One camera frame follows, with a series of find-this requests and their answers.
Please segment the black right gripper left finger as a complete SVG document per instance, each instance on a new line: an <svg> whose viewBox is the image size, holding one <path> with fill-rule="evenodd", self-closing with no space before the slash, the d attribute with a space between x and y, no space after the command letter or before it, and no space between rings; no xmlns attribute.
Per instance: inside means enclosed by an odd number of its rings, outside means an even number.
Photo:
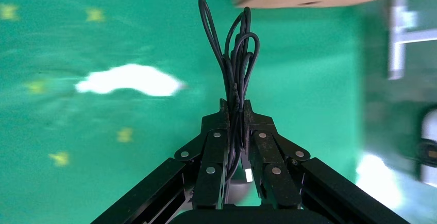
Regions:
<svg viewBox="0 0 437 224"><path fill-rule="evenodd" d="M201 120L200 134L101 213L93 223L170 223L184 203L220 209L227 175L230 121L226 100Z"/></svg>

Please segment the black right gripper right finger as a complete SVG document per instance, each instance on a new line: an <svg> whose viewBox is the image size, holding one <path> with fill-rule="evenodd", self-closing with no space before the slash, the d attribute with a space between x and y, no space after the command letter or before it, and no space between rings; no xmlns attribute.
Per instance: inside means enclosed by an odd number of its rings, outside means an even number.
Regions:
<svg viewBox="0 0 437 224"><path fill-rule="evenodd" d="M340 173L280 135L271 117L243 105L245 150L270 223L404 223Z"/></svg>

